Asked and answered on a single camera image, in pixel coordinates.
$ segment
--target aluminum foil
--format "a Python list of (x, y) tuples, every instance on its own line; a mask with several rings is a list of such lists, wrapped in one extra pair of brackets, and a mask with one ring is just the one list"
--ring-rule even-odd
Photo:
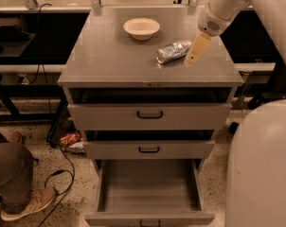
[(156, 59), (164, 64), (177, 58), (185, 56), (191, 46), (191, 41), (184, 40), (166, 45), (156, 51)]

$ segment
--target sneaker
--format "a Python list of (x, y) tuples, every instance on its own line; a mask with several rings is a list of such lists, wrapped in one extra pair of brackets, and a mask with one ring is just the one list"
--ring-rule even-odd
[(22, 144), (22, 134), (18, 131), (13, 132), (8, 139), (11, 143)]
[(31, 193), (31, 200), (23, 212), (17, 215), (10, 215), (1, 211), (1, 219), (3, 221), (13, 221), (24, 216), (37, 213), (45, 209), (56, 197), (56, 191), (53, 187), (48, 187), (43, 190), (36, 190)]

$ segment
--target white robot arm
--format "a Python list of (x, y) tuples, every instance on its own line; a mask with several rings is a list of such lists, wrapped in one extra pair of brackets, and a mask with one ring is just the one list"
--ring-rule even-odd
[[(286, 64), (286, 0), (211, 0), (199, 18), (209, 36), (252, 5)], [(225, 227), (286, 226), (286, 99), (261, 105), (238, 126), (228, 157)]]
[(198, 27), (209, 36), (218, 36), (250, 5), (286, 63), (286, 0), (210, 0), (200, 14)]

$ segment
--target white bowl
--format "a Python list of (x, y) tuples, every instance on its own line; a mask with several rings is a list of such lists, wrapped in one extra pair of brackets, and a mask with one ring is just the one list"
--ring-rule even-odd
[(124, 29), (131, 34), (134, 39), (145, 41), (160, 29), (160, 25), (153, 19), (137, 18), (127, 21), (124, 24)]

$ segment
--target electrical cord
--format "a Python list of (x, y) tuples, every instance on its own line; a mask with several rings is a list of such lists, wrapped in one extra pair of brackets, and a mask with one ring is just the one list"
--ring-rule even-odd
[(44, 222), (47, 220), (47, 218), (56, 210), (56, 208), (59, 206), (59, 204), (63, 201), (63, 199), (65, 199), (65, 197), (67, 196), (67, 194), (69, 193), (71, 187), (73, 186), (74, 184), (74, 181), (75, 181), (75, 174), (76, 174), (76, 170), (75, 170), (75, 166), (74, 164), (72, 163), (72, 161), (64, 154), (63, 150), (59, 147), (62, 155), (64, 156), (64, 158), (70, 163), (70, 165), (72, 166), (72, 170), (66, 170), (66, 169), (60, 169), (60, 170), (57, 170), (55, 171), (54, 173), (52, 173), (51, 175), (49, 175), (46, 180), (45, 180), (45, 187), (47, 187), (47, 183), (49, 181), (50, 178), (52, 177), (55, 177), (57, 175), (60, 175), (64, 172), (67, 172), (70, 177), (71, 177), (71, 183), (68, 185), (68, 187), (61, 193), (57, 193), (56, 196), (60, 196), (60, 195), (63, 195), (61, 197), (61, 199), (57, 202), (57, 204), (52, 208), (52, 210), (47, 214), (47, 216), (41, 221), (41, 223), (38, 225), (38, 227), (41, 227)]
[[(38, 29), (38, 34), (40, 36), (40, 38), (43, 38), (42, 37), (42, 31), (41, 31), (41, 27), (40, 27), (40, 14), (41, 14), (41, 10), (42, 10), (42, 7), (44, 6), (52, 6), (51, 4), (42, 4), (40, 7), (39, 7), (39, 11), (38, 11), (38, 17), (37, 17), (37, 29)], [(32, 41), (35, 43), (36, 45), (36, 48), (37, 48), (37, 51), (38, 51), (38, 55), (39, 55), (39, 63), (38, 63), (38, 67), (37, 67), (37, 71), (35, 73), (35, 77), (33, 80), (30, 80), (29, 81), (29, 85), (32, 85), (33, 83), (36, 82), (37, 80), (37, 77), (39, 75), (39, 71), (40, 71), (40, 66), (42, 66), (43, 68), (43, 71), (44, 71), (44, 77), (45, 77), (45, 83), (46, 83), (46, 86), (48, 86), (48, 80), (47, 80), (47, 75), (46, 75), (46, 71), (45, 71), (45, 65), (43, 64), (43, 61), (42, 61), (42, 58), (43, 58), (43, 52), (42, 50), (40, 49), (37, 41), (35, 40), (35, 38), (32, 39)], [(49, 113), (52, 114), (52, 110), (51, 110), (51, 103), (50, 103), (50, 92), (48, 92), (48, 110), (49, 110)]]

